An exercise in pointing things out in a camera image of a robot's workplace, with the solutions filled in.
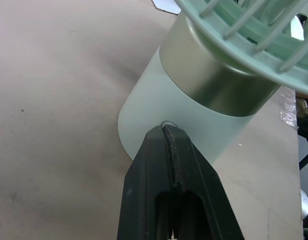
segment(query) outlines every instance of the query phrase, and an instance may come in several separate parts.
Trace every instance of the frosted plastic cylinder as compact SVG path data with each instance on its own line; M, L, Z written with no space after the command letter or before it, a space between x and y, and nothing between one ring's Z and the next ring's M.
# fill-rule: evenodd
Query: frosted plastic cylinder
M171 121L213 163L252 117L224 115L192 100L168 77L157 50L120 111L118 132L126 152L134 159L146 133Z

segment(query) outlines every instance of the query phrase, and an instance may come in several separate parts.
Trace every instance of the black clamp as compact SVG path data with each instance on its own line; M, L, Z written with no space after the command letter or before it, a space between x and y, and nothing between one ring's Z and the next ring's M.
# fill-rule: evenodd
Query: black clamp
M150 130L124 182L117 240L243 240L218 174L174 126Z

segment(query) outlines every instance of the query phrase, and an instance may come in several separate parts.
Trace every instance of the clear tape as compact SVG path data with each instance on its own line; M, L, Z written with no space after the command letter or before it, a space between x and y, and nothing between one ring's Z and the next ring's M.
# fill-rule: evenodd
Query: clear tape
M279 94L280 119L293 128L297 127L296 92L282 86Z

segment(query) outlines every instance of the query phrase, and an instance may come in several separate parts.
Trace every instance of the white paper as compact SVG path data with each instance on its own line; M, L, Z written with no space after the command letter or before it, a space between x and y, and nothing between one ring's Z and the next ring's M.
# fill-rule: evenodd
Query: white paper
M175 3L174 0L152 0L155 7L159 10L171 13L171 14L179 14L180 8Z

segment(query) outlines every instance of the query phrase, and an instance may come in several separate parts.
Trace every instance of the metal object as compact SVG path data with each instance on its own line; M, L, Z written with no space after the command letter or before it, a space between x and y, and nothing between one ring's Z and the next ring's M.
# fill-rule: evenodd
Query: metal object
M243 240L221 181L187 134L157 126L124 182L117 240Z
M159 54L167 75L185 94L229 116L255 114L280 86L223 54L183 13Z
M300 193L302 197L302 218L304 220L308 216L308 196L302 189Z

